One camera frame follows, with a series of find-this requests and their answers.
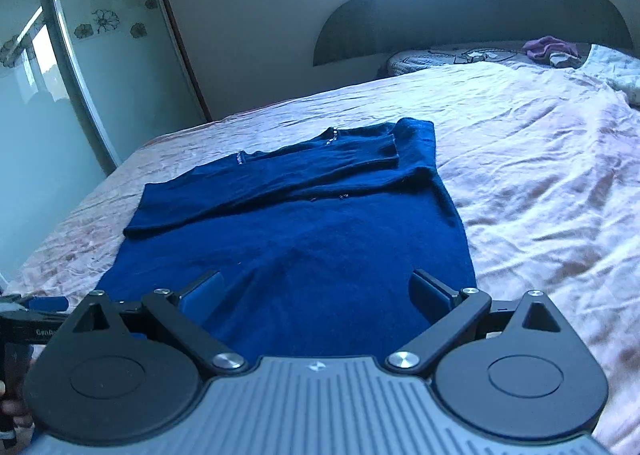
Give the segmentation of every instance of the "gray ribbed plate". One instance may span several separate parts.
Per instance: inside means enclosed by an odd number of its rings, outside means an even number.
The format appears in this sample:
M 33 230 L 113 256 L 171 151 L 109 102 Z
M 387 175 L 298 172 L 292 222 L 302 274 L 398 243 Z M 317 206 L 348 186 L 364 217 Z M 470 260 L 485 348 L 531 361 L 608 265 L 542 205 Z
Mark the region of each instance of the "gray ribbed plate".
M 537 447 L 485 439 L 444 414 L 423 380 L 387 374 L 372 358 L 263 358 L 249 374 L 216 379 L 187 419 L 153 439 L 90 448 L 44 436 L 26 453 L 602 455 L 607 451 L 588 436 Z

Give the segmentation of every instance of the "blue garment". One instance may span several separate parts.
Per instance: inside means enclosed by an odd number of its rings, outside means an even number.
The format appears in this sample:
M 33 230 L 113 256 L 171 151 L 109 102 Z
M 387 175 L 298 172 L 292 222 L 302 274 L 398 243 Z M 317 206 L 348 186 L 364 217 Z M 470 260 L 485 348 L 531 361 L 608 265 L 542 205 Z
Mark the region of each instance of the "blue garment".
M 179 290 L 215 269 L 204 327 L 260 355 L 383 359 L 429 324 L 408 280 L 474 287 L 465 231 L 435 165 L 433 123 L 330 128 L 147 184 L 113 267 L 112 299 Z

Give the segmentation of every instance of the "headboard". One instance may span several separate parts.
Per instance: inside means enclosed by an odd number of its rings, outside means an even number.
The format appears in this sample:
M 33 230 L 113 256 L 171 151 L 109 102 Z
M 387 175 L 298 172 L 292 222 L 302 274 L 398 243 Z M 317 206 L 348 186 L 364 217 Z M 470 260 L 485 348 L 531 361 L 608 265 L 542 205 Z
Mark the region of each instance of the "headboard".
M 609 0 L 349 0 L 325 22 L 314 65 L 434 45 L 529 40 L 632 48 Z

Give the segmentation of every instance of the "bed sheet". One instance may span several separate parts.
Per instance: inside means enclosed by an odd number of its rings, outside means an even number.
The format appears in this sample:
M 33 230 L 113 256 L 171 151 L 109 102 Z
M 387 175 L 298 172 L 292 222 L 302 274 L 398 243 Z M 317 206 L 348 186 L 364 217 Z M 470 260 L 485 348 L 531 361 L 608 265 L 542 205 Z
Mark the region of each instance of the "bed sheet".
M 438 170 L 465 224 L 478 287 L 496 299 L 533 288 L 550 295 L 609 377 L 596 438 L 638 455 L 640 114 L 580 70 L 435 67 L 159 137 L 56 228 L 9 289 L 76 304 L 113 263 L 145 183 L 329 126 L 404 116 L 435 123 Z

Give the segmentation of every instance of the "triangular cutout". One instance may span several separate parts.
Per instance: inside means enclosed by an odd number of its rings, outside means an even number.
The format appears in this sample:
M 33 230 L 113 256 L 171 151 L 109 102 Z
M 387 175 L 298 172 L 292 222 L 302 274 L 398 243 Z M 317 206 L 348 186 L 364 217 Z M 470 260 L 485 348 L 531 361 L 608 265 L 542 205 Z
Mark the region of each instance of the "triangular cutout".
M 554 320 L 542 303 L 534 303 L 529 308 L 529 313 L 524 319 L 524 328 L 532 330 L 544 330 L 546 332 L 559 332 L 560 326 Z
M 91 304 L 84 315 L 78 320 L 74 332 L 91 332 L 94 330 L 107 330 L 109 322 L 104 315 L 102 307 L 97 303 Z

